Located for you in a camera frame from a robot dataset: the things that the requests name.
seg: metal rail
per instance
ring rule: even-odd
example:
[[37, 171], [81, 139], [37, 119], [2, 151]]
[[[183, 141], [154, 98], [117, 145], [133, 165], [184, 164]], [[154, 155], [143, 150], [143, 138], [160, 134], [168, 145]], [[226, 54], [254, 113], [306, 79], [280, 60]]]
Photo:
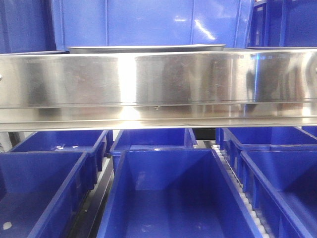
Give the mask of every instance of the metal rail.
[[0, 131], [317, 124], [317, 49], [0, 56]]

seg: blue bin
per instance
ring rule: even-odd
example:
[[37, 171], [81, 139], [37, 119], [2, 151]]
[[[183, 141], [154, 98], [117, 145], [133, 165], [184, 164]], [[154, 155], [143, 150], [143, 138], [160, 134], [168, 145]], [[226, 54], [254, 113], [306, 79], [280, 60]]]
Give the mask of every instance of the blue bin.
[[4, 0], [0, 54], [69, 46], [226, 44], [244, 48], [252, 0]]
[[317, 138], [297, 127], [223, 128], [224, 149], [241, 181], [240, 152], [274, 150], [317, 150]]
[[119, 165], [121, 152], [125, 150], [190, 149], [197, 145], [192, 129], [130, 129], [121, 130], [110, 149], [113, 170]]
[[86, 151], [89, 189], [97, 182], [97, 170], [102, 170], [106, 150], [107, 130], [39, 131], [30, 135], [10, 152], [28, 151]]
[[261, 237], [217, 154], [129, 151], [120, 161], [97, 238]]
[[315, 0], [261, 0], [254, 3], [250, 46], [316, 47]]
[[243, 151], [241, 156], [243, 189], [274, 237], [317, 237], [317, 151]]
[[88, 192], [86, 160], [86, 152], [0, 154], [0, 237], [66, 237]]
[[302, 129], [313, 136], [317, 136], [317, 126], [303, 126]]

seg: blue plastic crate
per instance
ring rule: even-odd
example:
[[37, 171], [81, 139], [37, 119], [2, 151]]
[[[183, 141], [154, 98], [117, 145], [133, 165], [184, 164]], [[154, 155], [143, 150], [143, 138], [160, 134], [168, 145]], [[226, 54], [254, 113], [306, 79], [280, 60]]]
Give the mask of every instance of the blue plastic crate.
[[190, 149], [197, 145], [192, 129], [130, 129], [121, 130], [110, 149], [113, 169], [116, 171], [122, 151]]
[[0, 54], [69, 46], [244, 48], [252, 9], [252, 0], [3, 0]]
[[0, 237], [66, 237], [88, 192], [86, 160], [86, 152], [1, 153]]
[[317, 151], [243, 151], [241, 156], [243, 189], [274, 237], [317, 237]]
[[107, 130], [39, 131], [30, 135], [10, 152], [28, 151], [86, 151], [89, 189], [97, 182], [97, 170], [102, 170], [106, 150]]
[[223, 128], [224, 149], [230, 165], [242, 178], [240, 152], [274, 150], [317, 150], [317, 138], [297, 127]]
[[254, 3], [250, 46], [316, 47], [315, 0], [261, 0]]
[[97, 238], [261, 237], [217, 154], [129, 151], [120, 161]]
[[302, 129], [313, 136], [317, 136], [317, 126], [303, 126]]

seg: stainless steel tray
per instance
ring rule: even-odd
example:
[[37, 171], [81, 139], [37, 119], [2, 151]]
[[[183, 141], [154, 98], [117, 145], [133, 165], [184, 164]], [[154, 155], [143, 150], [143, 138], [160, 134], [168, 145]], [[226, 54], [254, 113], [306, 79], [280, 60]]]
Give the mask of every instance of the stainless steel tray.
[[223, 51], [225, 44], [195, 44], [177, 46], [74, 46], [68, 47], [71, 54], [111, 54], [111, 53], [159, 53]]
[[0, 131], [317, 124], [317, 49], [0, 55]]

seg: white debris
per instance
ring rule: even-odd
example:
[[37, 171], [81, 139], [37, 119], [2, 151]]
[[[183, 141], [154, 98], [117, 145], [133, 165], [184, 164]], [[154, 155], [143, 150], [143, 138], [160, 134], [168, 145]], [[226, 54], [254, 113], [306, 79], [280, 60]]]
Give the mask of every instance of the white debris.
[[5, 222], [4, 224], [3, 224], [3, 229], [4, 230], [8, 230], [8, 229], [10, 229], [12, 227], [12, 223], [11, 222]]

